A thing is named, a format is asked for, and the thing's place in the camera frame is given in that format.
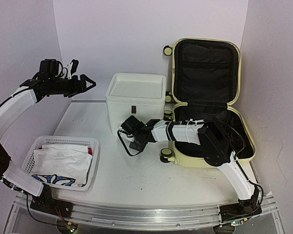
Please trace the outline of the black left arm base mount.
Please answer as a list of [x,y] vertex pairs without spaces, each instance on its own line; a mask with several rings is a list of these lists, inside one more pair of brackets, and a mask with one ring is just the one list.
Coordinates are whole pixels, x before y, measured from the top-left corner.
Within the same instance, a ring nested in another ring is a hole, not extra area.
[[53,198],[51,187],[44,184],[40,196],[32,196],[30,208],[42,213],[70,218],[73,204]]

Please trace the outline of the white perforated plastic basket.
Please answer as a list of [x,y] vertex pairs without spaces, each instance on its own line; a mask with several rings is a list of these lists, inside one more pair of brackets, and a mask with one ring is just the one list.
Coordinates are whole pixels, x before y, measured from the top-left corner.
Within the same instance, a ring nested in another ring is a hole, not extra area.
[[40,136],[21,168],[50,187],[87,191],[96,174],[99,142],[92,137]]

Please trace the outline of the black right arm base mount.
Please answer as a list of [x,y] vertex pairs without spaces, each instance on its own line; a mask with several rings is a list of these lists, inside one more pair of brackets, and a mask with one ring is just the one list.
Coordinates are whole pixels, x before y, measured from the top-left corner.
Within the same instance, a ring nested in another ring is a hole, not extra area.
[[239,201],[238,203],[220,206],[221,223],[251,218],[262,213],[261,206],[257,202],[250,200]]

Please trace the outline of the red printed t-shirt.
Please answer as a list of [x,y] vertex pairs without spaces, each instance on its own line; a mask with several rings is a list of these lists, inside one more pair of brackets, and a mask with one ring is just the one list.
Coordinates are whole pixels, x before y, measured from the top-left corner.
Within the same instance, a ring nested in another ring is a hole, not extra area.
[[93,153],[92,153],[92,149],[91,149],[91,148],[88,148],[88,153],[89,153],[90,155],[93,155]]

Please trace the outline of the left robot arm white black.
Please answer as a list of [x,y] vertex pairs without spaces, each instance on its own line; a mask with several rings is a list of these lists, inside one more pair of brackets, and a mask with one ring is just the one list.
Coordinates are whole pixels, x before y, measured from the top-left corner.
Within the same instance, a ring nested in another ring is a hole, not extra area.
[[56,208],[55,200],[43,194],[47,185],[21,169],[12,160],[1,140],[22,115],[43,98],[72,98],[96,87],[97,83],[89,76],[76,73],[78,66],[79,61],[76,59],[71,60],[67,66],[54,58],[44,59],[40,62],[38,72],[21,83],[16,91],[0,104],[0,180],[12,188],[38,197],[36,203],[45,213],[51,213]]

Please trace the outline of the white blue-print t-shirt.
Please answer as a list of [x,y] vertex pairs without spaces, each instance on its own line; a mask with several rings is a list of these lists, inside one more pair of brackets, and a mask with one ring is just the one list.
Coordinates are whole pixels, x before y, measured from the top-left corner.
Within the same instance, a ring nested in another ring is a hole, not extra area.
[[87,145],[44,144],[34,150],[30,175],[48,184],[83,187],[93,159],[88,148]]

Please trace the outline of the white three-drawer storage cabinet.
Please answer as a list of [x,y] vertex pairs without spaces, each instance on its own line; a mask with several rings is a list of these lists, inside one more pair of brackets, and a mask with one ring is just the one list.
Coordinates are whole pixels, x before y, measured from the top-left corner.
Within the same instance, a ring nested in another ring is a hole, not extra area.
[[146,123],[164,116],[167,78],[162,75],[116,73],[105,94],[111,133],[131,115]]

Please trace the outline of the pale yellow hard-shell suitcase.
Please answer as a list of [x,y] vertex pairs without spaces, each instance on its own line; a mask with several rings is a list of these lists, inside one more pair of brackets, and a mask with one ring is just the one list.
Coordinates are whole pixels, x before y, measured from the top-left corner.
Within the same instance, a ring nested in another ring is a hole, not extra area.
[[231,42],[211,39],[180,39],[163,48],[172,57],[172,118],[215,120],[231,140],[240,164],[256,154],[251,132],[233,105],[241,90],[242,55]]

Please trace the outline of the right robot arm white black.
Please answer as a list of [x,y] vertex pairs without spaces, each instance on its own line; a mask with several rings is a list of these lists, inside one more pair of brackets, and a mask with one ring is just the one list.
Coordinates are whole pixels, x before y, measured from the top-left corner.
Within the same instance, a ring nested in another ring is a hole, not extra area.
[[140,154],[148,143],[170,141],[200,146],[204,161],[219,169],[235,189],[239,199],[236,212],[247,216],[254,210],[262,188],[252,182],[244,172],[238,161],[239,152],[234,149],[219,121],[151,119],[143,123],[135,116],[130,116],[117,131],[120,141],[123,141],[123,135],[130,141],[129,146],[124,147],[129,156],[132,156],[129,149]]

